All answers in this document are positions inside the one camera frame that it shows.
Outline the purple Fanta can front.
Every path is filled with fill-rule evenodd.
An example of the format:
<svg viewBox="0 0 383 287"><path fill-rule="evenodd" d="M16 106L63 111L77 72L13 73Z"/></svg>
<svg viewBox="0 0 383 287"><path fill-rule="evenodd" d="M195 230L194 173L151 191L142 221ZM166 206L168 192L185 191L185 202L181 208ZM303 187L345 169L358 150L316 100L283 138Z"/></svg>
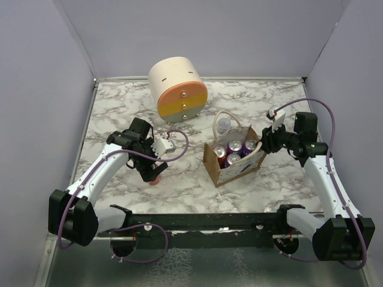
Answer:
<svg viewBox="0 0 383 287"><path fill-rule="evenodd" d="M227 154L242 155L242 150L242 142L237 139L231 140L227 144Z"/></svg>

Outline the purple fanta can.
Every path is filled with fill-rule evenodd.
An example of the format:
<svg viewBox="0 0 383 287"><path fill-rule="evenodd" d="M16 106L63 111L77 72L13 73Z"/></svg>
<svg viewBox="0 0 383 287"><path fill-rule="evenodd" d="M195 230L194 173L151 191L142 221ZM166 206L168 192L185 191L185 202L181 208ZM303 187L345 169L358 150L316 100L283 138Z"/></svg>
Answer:
<svg viewBox="0 0 383 287"><path fill-rule="evenodd" d="M240 159L241 159L241 156L239 154L235 154L235 153L229 154L224 161L224 167L228 168L234 163L236 163L237 161L239 161Z"/></svg>
<svg viewBox="0 0 383 287"><path fill-rule="evenodd" d="M242 150L242 142L237 139L231 140L227 144L227 154L242 155Z"/></svg>
<svg viewBox="0 0 383 287"><path fill-rule="evenodd" d="M247 139L243 144L242 157L251 154L257 147L257 141L255 139Z"/></svg>

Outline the red cola can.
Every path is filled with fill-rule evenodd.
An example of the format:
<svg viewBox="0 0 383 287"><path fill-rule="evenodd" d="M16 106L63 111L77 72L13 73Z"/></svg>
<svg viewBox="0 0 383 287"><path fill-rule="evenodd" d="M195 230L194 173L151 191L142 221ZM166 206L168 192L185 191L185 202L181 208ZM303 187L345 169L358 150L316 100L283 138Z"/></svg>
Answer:
<svg viewBox="0 0 383 287"><path fill-rule="evenodd" d="M227 150L222 145L217 145L213 148L213 151L215 152L217 156L217 161L221 169L225 168L224 163L227 157Z"/></svg>
<svg viewBox="0 0 383 287"><path fill-rule="evenodd" d="M161 181L161 176L158 175L155 180L150 181L150 185L157 185Z"/></svg>

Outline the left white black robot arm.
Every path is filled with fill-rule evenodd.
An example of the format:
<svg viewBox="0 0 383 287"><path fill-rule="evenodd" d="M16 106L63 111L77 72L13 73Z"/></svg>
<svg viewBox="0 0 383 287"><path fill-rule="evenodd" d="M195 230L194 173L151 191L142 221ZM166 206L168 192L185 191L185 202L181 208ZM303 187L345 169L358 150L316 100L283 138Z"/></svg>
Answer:
<svg viewBox="0 0 383 287"><path fill-rule="evenodd" d="M95 210L95 204L112 177L132 161L132 169L139 172L144 182L153 182L167 168L156 161L174 152L175 144L167 138L153 139L148 134L153 127L145 120L134 118L130 127L110 134L106 144L89 169L65 191L54 190L48 204L50 233L87 246L97 235L113 230L125 236L132 229L128 218L131 211L112 205Z"/></svg>

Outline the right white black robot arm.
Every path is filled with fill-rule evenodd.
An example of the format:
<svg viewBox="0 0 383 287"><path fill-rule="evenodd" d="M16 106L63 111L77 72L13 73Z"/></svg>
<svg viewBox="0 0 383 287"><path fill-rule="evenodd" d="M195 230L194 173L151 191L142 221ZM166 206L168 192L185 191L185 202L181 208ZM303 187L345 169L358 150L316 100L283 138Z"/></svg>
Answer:
<svg viewBox="0 0 383 287"><path fill-rule="evenodd" d="M324 219L319 219L302 205L282 204L276 213L276 229L282 234L293 230L303 234L320 261L364 262L375 225L353 205L336 173L329 146L318 141L317 115L296 113L292 132L285 128L284 111L270 111L268 118L273 123L262 131L262 150L271 154L284 148L292 153L314 184L324 212Z"/></svg>

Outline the burlap canvas tote bag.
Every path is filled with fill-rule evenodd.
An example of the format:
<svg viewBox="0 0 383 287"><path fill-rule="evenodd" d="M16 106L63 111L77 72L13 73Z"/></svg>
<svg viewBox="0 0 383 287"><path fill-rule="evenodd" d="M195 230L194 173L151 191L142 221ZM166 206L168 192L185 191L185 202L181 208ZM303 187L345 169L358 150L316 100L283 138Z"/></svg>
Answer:
<svg viewBox="0 0 383 287"><path fill-rule="evenodd" d="M219 134L217 131L218 116L221 114L230 116L237 123L236 126L231 127L229 131L223 134ZM216 187L225 185L228 182L232 182L260 169L260 166L266 157L266 153L262 150L260 138L251 126L242 126L239 119L233 113L221 110L217 112L214 118L212 131L214 140L207 142L204 145L203 163ZM257 147L251 154L245 157L240 155L241 159L230 167L221 169L213 148L217 145L222 145L227 150L228 142L234 139L241 141L242 146L247 139L255 139L257 141Z"/></svg>

